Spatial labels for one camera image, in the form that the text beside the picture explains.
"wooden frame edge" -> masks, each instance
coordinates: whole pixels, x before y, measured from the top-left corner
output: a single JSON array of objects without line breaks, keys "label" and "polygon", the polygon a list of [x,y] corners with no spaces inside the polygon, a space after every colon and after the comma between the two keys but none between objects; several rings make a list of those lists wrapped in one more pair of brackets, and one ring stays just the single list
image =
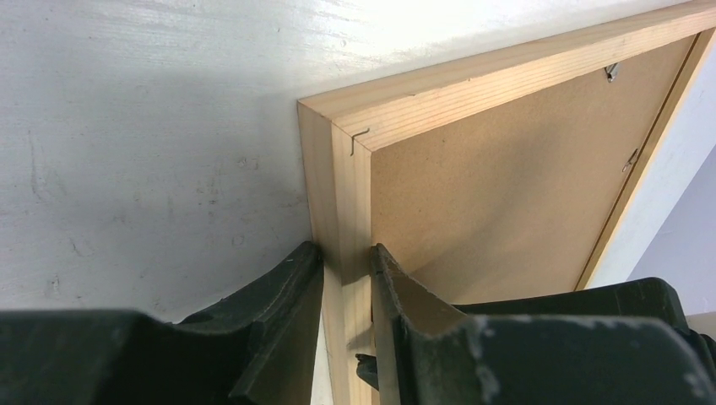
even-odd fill
[{"label": "wooden frame edge", "polygon": [[298,105],[313,239],[325,262],[323,329],[334,403],[370,403],[355,354],[374,354],[368,253],[371,151],[331,121]]},{"label": "wooden frame edge", "polygon": [[716,2],[694,0],[301,102],[376,151],[715,25]]},{"label": "wooden frame edge", "polygon": [[[692,48],[684,60],[684,65],[681,67],[679,75],[671,86],[671,90],[666,96],[661,111],[657,115],[652,129],[639,152],[637,161],[629,173],[624,187],[621,189],[605,226],[597,239],[592,254],[584,267],[582,277],[580,277],[577,283],[576,290],[589,288],[592,280],[594,280],[594,275],[597,273],[597,269],[604,258],[605,251],[614,241],[617,230],[625,217],[625,213],[632,205],[637,191],[643,183],[644,173],[648,171],[654,162],[666,138],[665,134],[671,128],[676,112],[681,108],[681,104],[689,93],[689,89],[693,85],[693,81],[698,75],[698,72],[701,70],[703,61],[713,47],[714,41],[716,40],[714,39],[713,28],[699,33],[694,40]],[[630,268],[625,270],[629,273],[632,272]],[[629,277],[629,273],[625,274],[625,281]]]}]

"brown hardboard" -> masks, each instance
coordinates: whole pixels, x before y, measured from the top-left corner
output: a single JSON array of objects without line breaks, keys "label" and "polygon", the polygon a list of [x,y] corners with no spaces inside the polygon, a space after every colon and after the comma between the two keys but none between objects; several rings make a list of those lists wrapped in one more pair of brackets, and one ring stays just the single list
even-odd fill
[{"label": "brown hardboard", "polygon": [[693,39],[379,149],[372,242],[453,303],[574,290]]}]

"staple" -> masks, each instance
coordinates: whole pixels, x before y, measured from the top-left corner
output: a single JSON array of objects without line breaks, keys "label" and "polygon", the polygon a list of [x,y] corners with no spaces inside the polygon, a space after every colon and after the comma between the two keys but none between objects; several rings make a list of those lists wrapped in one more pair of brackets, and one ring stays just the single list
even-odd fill
[{"label": "staple", "polygon": [[368,128],[365,131],[358,132],[356,135],[353,135],[352,137],[350,137],[350,156],[353,156],[353,153],[355,152],[355,137],[357,137],[358,135],[363,135],[363,134],[369,133],[370,131],[371,131],[371,129]]}]

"painted wall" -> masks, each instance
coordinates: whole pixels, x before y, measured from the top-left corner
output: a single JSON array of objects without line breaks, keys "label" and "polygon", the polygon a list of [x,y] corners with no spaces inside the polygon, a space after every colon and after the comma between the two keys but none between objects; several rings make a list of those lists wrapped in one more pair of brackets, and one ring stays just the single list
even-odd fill
[{"label": "painted wall", "polygon": [[[711,78],[716,78],[716,69]],[[716,97],[703,101],[716,111]],[[714,133],[716,120],[708,129]],[[716,311],[716,149],[634,268],[630,280],[660,277],[679,293],[687,315]]]},{"label": "painted wall", "polygon": [[181,319],[310,237],[296,99],[673,3],[5,0],[0,308]]}]

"metal clip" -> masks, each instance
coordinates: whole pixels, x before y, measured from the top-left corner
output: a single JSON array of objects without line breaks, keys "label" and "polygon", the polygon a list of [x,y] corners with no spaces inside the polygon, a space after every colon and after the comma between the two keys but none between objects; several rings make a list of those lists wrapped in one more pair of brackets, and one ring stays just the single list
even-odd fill
[{"label": "metal clip", "polygon": [[358,132],[356,135],[353,135],[352,137],[350,137],[350,156],[353,156],[353,153],[355,152],[355,137],[357,137],[358,135],[363,135],[363,134],[369,133],[370,131],[371,131],[371,129],[368,128],[365,131]]},{"label": "metal clip", "polygon": [[621,168],[621,173],[624,173],[631,167],[634,163],[637,162],[637,155],[639,154],[639,148],[634,149],[634,152],[632,152],[632,156],[629,156],[629,160],[626,161],[626,164],[624,167]]},{"label": "metal clip", "polygon": [[613,63],[605,67],[606,81],[611,83],[616,79],[616,75],[619,74],[619,62]]}]

